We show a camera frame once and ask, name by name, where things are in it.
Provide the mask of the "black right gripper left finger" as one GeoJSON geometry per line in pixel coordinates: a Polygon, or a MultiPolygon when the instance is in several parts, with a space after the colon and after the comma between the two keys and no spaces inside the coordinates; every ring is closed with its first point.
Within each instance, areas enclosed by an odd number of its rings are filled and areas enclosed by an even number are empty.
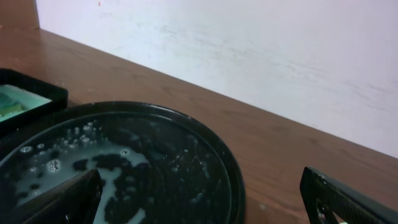
{"type": "Polygon", "coordinates": [[[1,215],[1,223],[93,224],[103,185],[98,170],[92,169],[1,215]]]}

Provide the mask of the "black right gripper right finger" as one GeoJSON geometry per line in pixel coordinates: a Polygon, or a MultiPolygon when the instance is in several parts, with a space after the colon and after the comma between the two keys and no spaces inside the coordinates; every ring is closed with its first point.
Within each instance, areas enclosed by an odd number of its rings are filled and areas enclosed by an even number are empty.
{"type": "Polygon", "coordinates": [[[300,193],[311,224],[339,224],[338,217],[347,224],[397,224],[397,211],[313,167],[304,168],[300,193]]]}

